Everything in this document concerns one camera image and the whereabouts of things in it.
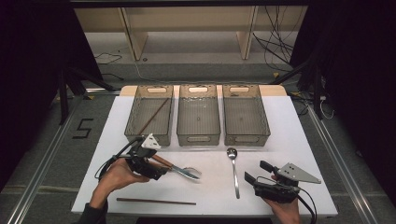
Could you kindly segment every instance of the silver spoon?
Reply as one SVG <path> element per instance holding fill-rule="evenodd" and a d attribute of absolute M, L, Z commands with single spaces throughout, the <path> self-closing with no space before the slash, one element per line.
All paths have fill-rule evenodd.
<path fill-rule="evenodd" d="M 236 177 L 236 170 L 235 170 L 235 158 L 238 155 L 238 152 L 236 151 L 235 148 L 229 147 L 227 149 L 227 155 L 233 161 L 233 179 L 235 181 L 235 193 L 236 193 L 236 198 L 239 199 L 239 185 L 238 185 L 238 178 Z"/>

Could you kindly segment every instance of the hand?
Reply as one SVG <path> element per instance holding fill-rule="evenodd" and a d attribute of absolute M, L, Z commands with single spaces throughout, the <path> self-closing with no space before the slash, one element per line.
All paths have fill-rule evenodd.
<path fill-rule="evenodd" d="M 300 213 L 298 210 L 298 199 L 294 199 L 291 203 L 277 203 L 268 199 L 263 200 L 268 203 L 274 214 L 279 218 L 283 224 L 300 223 Z"/>
<path fill-rule="evenodd" d="M 90 207 L 103 208 L 106 199 L 116 189 L 123 189 L 133 183 L 149 182 L 149 178 L 131 171 L 125 159 L 118 159 L 107 170 L 93 191 Z"/>

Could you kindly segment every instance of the white table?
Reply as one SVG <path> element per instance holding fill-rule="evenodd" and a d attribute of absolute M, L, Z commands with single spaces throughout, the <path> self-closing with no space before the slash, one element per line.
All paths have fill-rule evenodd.
<path fill-rule="evenodd" d="M 97 185 L 94 174 L 112 155 L 127 143 L 124 130 L 132 108 L 133 96 L 116 97 L 108 115 L 90 167 L 82 182 L 72 212 L 81 213 Z M 288 96 L 263 96 L 265 112 L 271 136 L 264 147 L 235 147 L 238 149 L 236 169 L 240 199 L 236 199 L 233 184 L 233 167 L 226 155 L 224 135 L 220 135 L 217 147 L 180 147 L 177 141 L 177 98 L 175 100 L 171 145 L 163 147 L 158 155 L 179 167 L 191 166 L 203 174 L 199 181 L 190 180 L 169 172 L 158 181 L 133 184 L 113 192 L 109 198 L 109 213 L 138 217 L 269 217 L 273 213 L 263 200 L 254 195 L 251 185 L 244 179 L 244 172 L 253 176 L 270 177 L 260 168 L 260 160 L 282 167 L 292 162 L 311 175 L 322 180 L 321 184 L 301 182 L 299 186 L 310 193 L 318 209 L 318 217 L 337 215 L 330 193 L 323 181 L 318 165 L 308 145 L 303 128 Z M 222 99 L 219 97 L 220 124 L 223 131 Z M 309 197 L 300 196 L 312 206 Z M 138 198 L 164 201 L 191 202 L 196 205 L 117 202 L 116 199 Z M 310 217 L 309 211 L 300 203 L 302 216 Z"/>

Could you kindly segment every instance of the chopstick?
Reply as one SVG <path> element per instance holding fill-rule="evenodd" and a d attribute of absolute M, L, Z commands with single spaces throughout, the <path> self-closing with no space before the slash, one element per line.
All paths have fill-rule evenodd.
<path fill-rule="evenodd" d="M 174 204 L 189 204 L 196 205 L 197 203 L 173 202 L 173 201 L 160 201 L 150 199 L 131 199 L 131 198 L 117 198 L 119 202 L 138 202 L 138 203 L 174 203 Z"/>
<path fill-rule="evenodd" d="M 149 126 L 149 123 L 154 119 L 154 117 L 160 112 L 161 108 L 168 102 L 169 98 L 166 98 L 166 100 L 160 105 L 160 107 L 155 111 L 155 113 L 151 116 L 151 118 L 146 122 L 146 124 L 143 126 L 143 128 L 140 130 L 138 134 L 141 134 L 145 129 Z"/>

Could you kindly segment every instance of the transparent storage bin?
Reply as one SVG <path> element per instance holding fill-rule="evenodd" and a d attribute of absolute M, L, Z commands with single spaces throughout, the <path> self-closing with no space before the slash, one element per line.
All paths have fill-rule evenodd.
<path fill-rule="evenodd" d="M 226 146 L 263 147 L 270 128 L 258 85 L 223 85 Z"/>
<path fill-rule="evenodd" d="M 181 85 L 177 139 L 181 146 L 219 144 L 219 102 L 216 85 Z"/>
<path fill-rule="evenodd" d="M 172 131 L 173 86 L 138 86 L 125 129 L 129 140 L 150 133 L 169 146 Z"/>

